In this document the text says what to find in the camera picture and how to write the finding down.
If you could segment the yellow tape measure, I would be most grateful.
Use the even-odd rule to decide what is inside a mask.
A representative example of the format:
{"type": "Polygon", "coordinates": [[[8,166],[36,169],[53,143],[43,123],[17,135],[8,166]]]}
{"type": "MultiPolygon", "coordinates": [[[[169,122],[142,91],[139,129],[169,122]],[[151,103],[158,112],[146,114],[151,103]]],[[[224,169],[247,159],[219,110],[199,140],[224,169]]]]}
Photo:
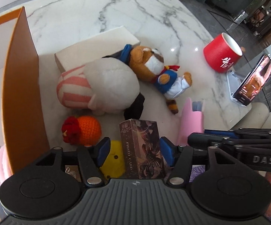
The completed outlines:
{"type": "Polygon", "coordinates": [[[110,152],[100,167],[100,170],[107,180],[110,178],[120,178],[125,174],[125,162],[121,141],[111,141],[110,152]]]}

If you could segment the orange red crochet toy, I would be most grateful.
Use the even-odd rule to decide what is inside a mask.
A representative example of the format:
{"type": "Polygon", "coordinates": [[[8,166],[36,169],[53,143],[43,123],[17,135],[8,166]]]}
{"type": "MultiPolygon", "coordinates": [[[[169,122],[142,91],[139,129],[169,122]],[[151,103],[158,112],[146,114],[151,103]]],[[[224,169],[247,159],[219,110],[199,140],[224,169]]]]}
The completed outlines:
{"type": "Polygon", "coordinates": [[[64,121],[61,131],[63,141],[75,146],[94,146],[102,135],[101,125],[93,116],[70,116],[64,121]]]}

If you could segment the dark photo card box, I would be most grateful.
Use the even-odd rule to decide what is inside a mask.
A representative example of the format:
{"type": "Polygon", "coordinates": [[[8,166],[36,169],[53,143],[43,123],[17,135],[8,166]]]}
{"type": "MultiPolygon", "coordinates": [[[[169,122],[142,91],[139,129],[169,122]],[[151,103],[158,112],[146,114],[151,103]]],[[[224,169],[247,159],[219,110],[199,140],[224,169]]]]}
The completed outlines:
{"type": "Polygon", "coordinates": [[[157,122],[130,119],[120,123],[119,128],[126,178],[164,178],[166,171],[160,151],[157,122]]]}

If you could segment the white pink-striped plush toy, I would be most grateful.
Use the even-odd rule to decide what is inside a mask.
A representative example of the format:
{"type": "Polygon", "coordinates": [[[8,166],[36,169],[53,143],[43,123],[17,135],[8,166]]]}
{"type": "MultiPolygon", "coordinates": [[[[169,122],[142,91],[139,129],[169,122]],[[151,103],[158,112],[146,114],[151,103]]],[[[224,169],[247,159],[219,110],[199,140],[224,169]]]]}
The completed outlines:
{"type": "Polygon", "coordinates": [[[145,97],[132,69],[113,57],[104,57],[63,72],[57,84],[59,102],[72,109],[90,109],[96,115],[123,113],[140,119],[145,97]]]}

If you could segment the brown raccoon sailor plush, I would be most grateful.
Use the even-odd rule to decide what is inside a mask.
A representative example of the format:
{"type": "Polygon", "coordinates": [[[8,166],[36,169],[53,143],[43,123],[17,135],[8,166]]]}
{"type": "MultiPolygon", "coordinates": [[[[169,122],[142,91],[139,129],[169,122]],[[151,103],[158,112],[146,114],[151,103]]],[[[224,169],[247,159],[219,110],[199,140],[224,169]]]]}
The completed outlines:
{"type": "Polygon", "coordinates": [[[193,80],[190,72],[178,75],[178,65],[166,65],[162,54],[146,46],[132,47],[125,45],[119,60],[127,64],[138,79],[149,82],[163,94],[166,105],[173,114],[179,112],[176,98],[192,86],[193,80]]]}

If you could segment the white rectangular box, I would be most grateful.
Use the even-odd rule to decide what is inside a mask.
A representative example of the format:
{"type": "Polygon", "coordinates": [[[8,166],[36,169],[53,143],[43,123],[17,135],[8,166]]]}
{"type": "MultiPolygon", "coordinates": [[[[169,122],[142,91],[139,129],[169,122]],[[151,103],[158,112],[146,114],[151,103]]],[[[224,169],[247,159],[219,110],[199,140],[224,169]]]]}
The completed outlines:
{"type": "Polygon", "coordinates": [[[120,26],[56,52],[55,61],[59,71],[63,73],[105,56],[117,57],[126,44],[135,47],[140,43],[129,30],[120,26]]]}

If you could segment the pink pouch with carabiner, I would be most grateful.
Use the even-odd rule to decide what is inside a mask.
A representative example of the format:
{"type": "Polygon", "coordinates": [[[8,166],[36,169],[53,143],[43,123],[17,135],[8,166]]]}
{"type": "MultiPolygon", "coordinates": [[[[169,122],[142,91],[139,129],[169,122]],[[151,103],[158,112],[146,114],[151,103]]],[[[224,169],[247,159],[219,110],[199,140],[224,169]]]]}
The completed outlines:
{"type": "Polygon", "coordinates": [[[0,145],[0,185],[12,175],[7,149],[0,145]]]}

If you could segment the white phone stand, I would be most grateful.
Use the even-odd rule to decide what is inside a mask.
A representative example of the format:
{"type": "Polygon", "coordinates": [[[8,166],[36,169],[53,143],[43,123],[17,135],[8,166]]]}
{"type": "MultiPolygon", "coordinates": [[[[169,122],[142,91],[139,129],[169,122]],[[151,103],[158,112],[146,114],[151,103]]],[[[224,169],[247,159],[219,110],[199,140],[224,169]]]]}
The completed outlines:
{"type": "Polygon", "coordinates": [[[234,94],[236,90],[239,88],[243,80],[245,79],[245,76],[235,72],[234,70],[230,69],[226,73],[227,82],[228,82],[228,88],[229,88],[229,96],[231,101],[239,104],[240,106],[245,107],[242,103],[240,103],[237,99],[234,98],[234,94]]]}

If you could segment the smartphone on stand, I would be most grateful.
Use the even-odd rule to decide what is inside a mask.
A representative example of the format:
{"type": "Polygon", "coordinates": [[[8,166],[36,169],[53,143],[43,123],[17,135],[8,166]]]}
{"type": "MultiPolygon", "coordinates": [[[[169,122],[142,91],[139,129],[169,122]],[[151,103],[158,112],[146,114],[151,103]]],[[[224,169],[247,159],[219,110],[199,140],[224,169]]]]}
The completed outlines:
{"type": "Polygon", "coordinates": [[[269,55],[263,54],[252,71],[242,80],[235,93],[233,93],[233,99],[243,106],[248,106],[270,77],[271,58],[269,55]]]}

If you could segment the red ceramic mug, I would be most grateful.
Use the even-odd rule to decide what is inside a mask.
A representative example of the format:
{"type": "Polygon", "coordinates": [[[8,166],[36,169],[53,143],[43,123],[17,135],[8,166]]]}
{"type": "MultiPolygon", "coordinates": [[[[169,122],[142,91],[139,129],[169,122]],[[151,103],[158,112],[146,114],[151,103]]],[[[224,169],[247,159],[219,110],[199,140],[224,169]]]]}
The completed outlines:
{"type": "Polygon", "coordinates": [[[203,49],[209,66],[218,73],[226,73],[243,56],[237,42],[227,33],[221,33],[203,49]]]}

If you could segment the orange cardboard storage box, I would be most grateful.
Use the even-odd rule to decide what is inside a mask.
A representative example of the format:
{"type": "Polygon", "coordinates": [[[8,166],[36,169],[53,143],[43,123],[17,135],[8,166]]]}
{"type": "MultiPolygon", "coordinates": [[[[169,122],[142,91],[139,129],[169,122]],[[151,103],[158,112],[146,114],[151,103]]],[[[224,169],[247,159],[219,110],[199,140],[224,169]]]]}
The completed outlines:
{"type": "Polygon", "coordinates": [[[15,20],[5,56],[1,118],[4,146],[13,174],[49,151],[39,87],[39,57],[25,7],[4,14],[0,25],[15,20]]]}

